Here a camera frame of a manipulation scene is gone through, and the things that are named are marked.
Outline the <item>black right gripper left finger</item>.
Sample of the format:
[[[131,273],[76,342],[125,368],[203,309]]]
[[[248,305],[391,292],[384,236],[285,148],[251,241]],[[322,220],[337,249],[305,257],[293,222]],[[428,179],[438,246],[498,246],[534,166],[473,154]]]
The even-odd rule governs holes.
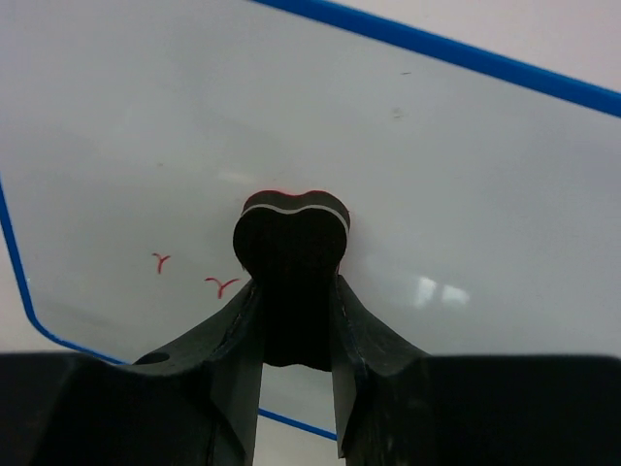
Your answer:
[[[1,357],[5,465],[249,465],[263,364],[261,293],[134,364],[77,352]]]

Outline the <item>blue framed whiteboard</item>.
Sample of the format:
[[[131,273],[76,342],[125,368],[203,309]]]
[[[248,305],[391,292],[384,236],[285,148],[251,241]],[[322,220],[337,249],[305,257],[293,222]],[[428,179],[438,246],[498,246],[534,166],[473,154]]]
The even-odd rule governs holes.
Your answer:
[[[620,352],[620,96],[326,1],[5,1],[1,222],[31,325],[130,362],[247,282],[274,189],[433,354]]]

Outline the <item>black whiteboard eraser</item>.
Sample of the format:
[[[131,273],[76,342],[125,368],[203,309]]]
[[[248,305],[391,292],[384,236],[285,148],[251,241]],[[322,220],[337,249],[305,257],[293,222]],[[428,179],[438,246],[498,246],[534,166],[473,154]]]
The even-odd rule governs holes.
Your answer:
[[[265,363],[328,372],[329,289],[347,246],[350,215],[321,190],[262,190],[244,203],[234,252],[261,290]]]

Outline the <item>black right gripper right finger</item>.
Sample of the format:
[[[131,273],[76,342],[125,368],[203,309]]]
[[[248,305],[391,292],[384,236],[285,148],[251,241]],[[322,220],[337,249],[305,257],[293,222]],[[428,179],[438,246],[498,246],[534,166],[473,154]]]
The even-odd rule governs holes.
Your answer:
[[[330,289],[339,454],[350,465],[616,465],[620,362],[433,356]]]

